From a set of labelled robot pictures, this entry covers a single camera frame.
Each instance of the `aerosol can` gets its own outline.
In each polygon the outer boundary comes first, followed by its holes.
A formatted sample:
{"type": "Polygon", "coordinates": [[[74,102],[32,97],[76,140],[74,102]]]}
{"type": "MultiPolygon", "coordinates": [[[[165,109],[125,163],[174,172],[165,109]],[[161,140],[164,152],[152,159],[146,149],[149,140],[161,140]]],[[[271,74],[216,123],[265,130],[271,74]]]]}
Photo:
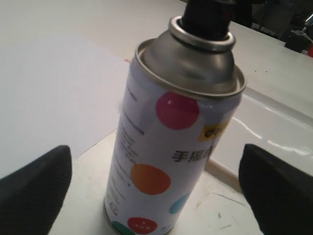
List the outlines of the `aerosol can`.
{"type": "Polygon", "coordinates": [[[122,235],[175,225],[246,80],[231,52],[233,0],[189,0],[184,15],[135,50],[125,89],[105,213],[122,235]]]}

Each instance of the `orange dot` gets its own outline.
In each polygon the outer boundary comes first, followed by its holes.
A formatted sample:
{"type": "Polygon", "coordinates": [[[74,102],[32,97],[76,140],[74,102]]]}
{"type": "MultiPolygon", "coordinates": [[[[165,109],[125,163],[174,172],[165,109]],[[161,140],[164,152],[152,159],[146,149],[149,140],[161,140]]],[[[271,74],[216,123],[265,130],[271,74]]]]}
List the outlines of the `orange dot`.
{"type": "Polygon", "coordinates": [[[171,178],[164,171],[147,164],[135,164],[131,178],[137,189],[148,195],[163,193],[171,185],[171,178]]]}

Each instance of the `red object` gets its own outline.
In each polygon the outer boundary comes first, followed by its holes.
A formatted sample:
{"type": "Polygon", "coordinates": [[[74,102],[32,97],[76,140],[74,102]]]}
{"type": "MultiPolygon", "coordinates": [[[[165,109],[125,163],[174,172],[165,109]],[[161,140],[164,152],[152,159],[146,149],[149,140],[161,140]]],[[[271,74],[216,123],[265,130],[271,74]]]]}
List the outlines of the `red object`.
{"type": "Polygon", "coordinates": [[[167,92],[156,102],[156,115],[161,123],[173,130],[191,127],[199,116],[197,101],[167,92]]]}
{"type": "Polygon", "coordinates": [[[311,48],[309,49],[308,55],[309,55],[310,57],[313,57],[313,46],[311,46],[311,48]]]}
{"type": "Polygon", "coordinates": [[[132,217],[127,221],[128,227],[137,234],[149,234],[157,228],[157,223],[140,217],[132,217]]]}

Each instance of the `white paper sheet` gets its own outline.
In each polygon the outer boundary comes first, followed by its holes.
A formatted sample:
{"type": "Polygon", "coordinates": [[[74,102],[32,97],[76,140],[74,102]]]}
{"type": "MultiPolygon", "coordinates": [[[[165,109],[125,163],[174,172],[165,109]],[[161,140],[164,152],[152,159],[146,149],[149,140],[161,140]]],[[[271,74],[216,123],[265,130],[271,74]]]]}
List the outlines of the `white paper sheet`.
{"type": "Polygon", "coordinates": [[[72,35],[0,48],[0,178],[60,144],[76,158],[112,132],[127,71],[72,35]]]}

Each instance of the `green dot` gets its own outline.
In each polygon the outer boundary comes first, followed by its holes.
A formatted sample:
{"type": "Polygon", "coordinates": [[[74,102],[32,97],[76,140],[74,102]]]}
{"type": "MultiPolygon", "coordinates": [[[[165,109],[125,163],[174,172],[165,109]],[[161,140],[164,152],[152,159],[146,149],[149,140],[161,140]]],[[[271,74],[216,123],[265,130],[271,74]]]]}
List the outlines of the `green dot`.
{"type": "Polygon", "coordinates": [[[135,235],[133,231],[117,221],[113,221],[112,226],[122,235],[135,235]]]}

